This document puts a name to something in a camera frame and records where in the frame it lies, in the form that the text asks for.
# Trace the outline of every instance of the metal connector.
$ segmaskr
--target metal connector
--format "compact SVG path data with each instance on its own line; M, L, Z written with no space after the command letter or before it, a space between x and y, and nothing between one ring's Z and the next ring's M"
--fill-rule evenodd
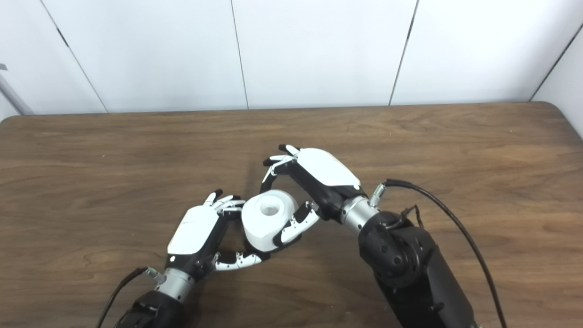
M147 268L146 271L144 271L144 274L154 279L158 284L163 284L166 281L166 276L159 273L158 270L153 267Z
M164 273L164 282L157 284L154 290L184 304L192 287L194 287L194 279L190 275L175 268L168 268Z
M366 222L378 212L378 208L369 206L368 198L356 196L343 204L340 222L358 236Z
M368 204L371 207L376 207L378 205L378 203L381 201L381 197L382 194L385 193L385 190L387 189L387 187L380 183L377 188L374 190L373 195L370 197Z

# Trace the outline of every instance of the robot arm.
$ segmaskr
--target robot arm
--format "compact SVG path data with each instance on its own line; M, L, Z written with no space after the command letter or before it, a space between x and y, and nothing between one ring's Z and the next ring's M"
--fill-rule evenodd
M236 270L266 259L260 253L217 251L229 222L241 218L245 203L238 196L217 200L221 193L212 192L202 205L187 211L168 244L164 274L145 270L157 285L134 302L116 328L183 327L184 302L196 283L215 270Z
M354 174L330 153L281 145L288 155L271 156L261 191L277 175L289 175L314 199L318 213L358 236L361 258L403 328L476 328L473 309L431 235L407 212L377 208Z

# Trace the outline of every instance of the black arm segment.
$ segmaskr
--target black arm segment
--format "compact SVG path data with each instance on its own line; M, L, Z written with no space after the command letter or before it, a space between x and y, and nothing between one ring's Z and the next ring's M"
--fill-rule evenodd
M403 328L477 328L472 306L427 231L380 212L362 228L359 248Z
M184 305L157 291L138 298L115 328L182 328L185 325Z

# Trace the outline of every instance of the black cable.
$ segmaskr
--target black cable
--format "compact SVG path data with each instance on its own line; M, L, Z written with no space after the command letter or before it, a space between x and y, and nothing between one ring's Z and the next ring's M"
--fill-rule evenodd
M452 219L452 221L455 223L456 226L458 226L459 230L462 232L464 237L466 237L466 240L468 241L468 243L472 247L472 250L477 257L478 262L480 262L480 265L482 266L482 270L484 271L484 275L486 276L488 286L490 287L490 292L492 293L492 298L494 299L494 305L496 306L496 312L498 313L498 318L500 319L500 324L502 325L502 328L508 328L508 326L506 325L506 319L504 318L504 312L502 311L502 306L500 305L500 299L498 298L498 292L496 291L496 286L494 285L494 280L492 279L492 275L490 274L490 270L488 269L488 266L486 265L486 261L484 260L484 257L480 253L480 250L477 248L476 243L473 241L472 236L470 236L470 233L463 226L462 222L455 216L455 214L452 211L449 210L449 208L447 208L447 206L445 206L444 203L442 203L439 199L437 199L437 197L433 196L429 191L412 184L411 182L402 181L402 180L387 179L387 181L385 183L383 183L383 185L385 187L395 186L395 187L403 187L403 188L407 188L407 189L413 189L416 192L421 193L422 195L424 195L425 197L427 197L431 201L433 201L437 206L439 206L447 214L447 216L449 218Z
M409 213L411 213L411 211L415 210L415 216L417 217L417 224L419 226L419 228L425 230L425 227L423 226L423 221L421 221L421 213L419 212L419 207L417 205L413 205L409 208L405 208L402 212L401 212L401 217L399 219L399 224L403 221L404 218L407 218L409 216Z
M135 277L144 273L144 271L146 271L146 270L147 270L147 267L136 268L136 270L132 271L130 274L127 275L127 277L123 278L120 281L120 284L113 291L109 300L107 301L106 307L103 309L103 312L101 313L101 316L99 317L99 321L97 322L97 326L95 326L96 328L101 328L101 325L103 324L103 320L105 320L105 318L107 316L107 312L111 308L111 305L113 304L113 301L115 300L115 297L117 296L117 294L120 292L121 288L123 288L125 285L127 285L128 282L132 281Z

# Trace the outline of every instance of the wooden table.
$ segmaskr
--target wooden table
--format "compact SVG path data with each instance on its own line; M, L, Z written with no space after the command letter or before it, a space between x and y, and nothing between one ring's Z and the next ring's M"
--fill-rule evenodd
M93 327L120 279L161 268L184 212L221 187L258 193L288 143L326 149L371 192L386 177L433 191L463 220L509 327L583 326L583 143L548 103L13 117L0 125L0 326ZM289 178L274 187L303 201ZM484 275L452 222L412 191L485 327ZM234 226L225 248L241 247ZM111 327L152 283L122 290ZM214 273L192 326L398 327L356 238L319 222L260 266Z

